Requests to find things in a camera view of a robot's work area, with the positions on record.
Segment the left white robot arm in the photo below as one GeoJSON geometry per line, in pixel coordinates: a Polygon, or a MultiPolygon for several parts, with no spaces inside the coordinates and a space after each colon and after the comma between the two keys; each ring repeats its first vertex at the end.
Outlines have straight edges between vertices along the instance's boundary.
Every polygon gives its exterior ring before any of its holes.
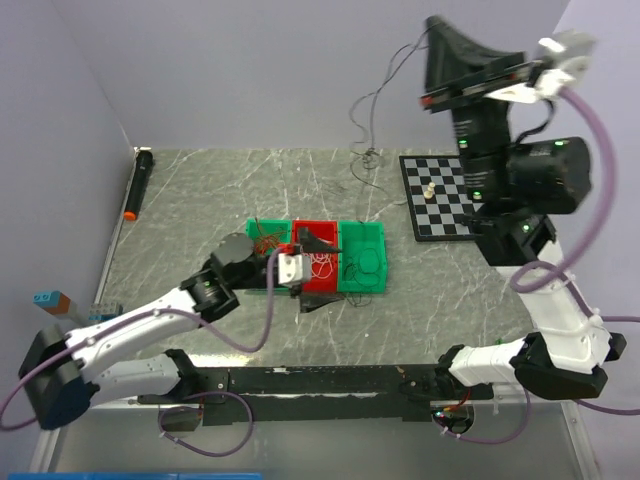
{"type": "Polygon", "coordinates": [[[45,431],[66,426],[90,407],[134,395],[176,402],[193,397],[198,375],[189,357],[167,351],[150,360],[128,355],[174,335],[204,328],[232,348],[255,353],[266,343],[274,315],[274,291],[285,287],[300,302],[312,279],[311,257],[340,248],[308,229],[271,254],[259,254],[244,233],[224,237],[195,274],[160,298],[100,324],[69,332],[53,325],[39,331],[19,368],[19,387],[45,431]],[[254,346],[241,345],[214,325],[239,305],[239,290],[265,289],[266,318],[254,346]]]}

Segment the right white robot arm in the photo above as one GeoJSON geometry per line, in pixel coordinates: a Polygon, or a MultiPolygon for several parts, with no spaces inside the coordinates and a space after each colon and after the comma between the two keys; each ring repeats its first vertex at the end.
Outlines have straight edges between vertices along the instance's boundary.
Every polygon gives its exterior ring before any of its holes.
{"type": "Polygon", "coordinates": [[[610,137],[574,92],[586,73],[595,39],[567,30],[540,39],[535,57],[495,50],[444,18],[425,22],[428,54],[422,107],[450,113],[465,195],[479,209],[465,217],[475,243],[525,305],[534,329],[500,345],[456,345],[420,382],[431,401],[489,399],[512,385],[546,400],[593,399],[606,382],[604,366],[619,359],[625,337],[606,328],[570,275],[571,266],[606,220],[615,188],[610,137]],[[579,137],[539,140],[536,129],[512,136],[515,103],[570,103],[591,128],[604,177],[601,202],[584,238],[564,253],[552,223],[574,213],[591,184],[591,155],[579,137]]]}

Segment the red plastic bin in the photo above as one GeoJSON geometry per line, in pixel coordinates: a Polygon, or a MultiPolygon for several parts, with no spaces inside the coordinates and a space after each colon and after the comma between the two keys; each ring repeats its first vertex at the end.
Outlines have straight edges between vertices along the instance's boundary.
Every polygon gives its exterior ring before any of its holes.
{"type": "MultiPolygon", "coordinates": [[[[298,230],[308,228],[316,237],[338,246],[338,227],[335,221],[294,220],[292,239],[297,242],[298,230]]],[[[311,260],[312,278],[303,286],[304,291],[333,293],[337,291],[338,255],[308,254],[311,260]]]]}

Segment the green plastic bin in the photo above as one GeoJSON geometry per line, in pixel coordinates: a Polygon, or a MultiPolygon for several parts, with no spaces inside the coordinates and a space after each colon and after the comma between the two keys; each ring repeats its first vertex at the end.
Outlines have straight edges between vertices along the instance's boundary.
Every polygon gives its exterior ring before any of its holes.
{"type": "Polygon", "coordinates": [[[388,262],[385,230],[380,222],[339,221],[337,290],[340,293],[382,294],[388,262]]]}
{"type": "Polygon", "coordinates": [[[273,250],[280,244],[291,242],[292,221],[248,218],[244,233],[252,240],[254,253],[259,257],[263,269],[266,269],[273,250]]]}

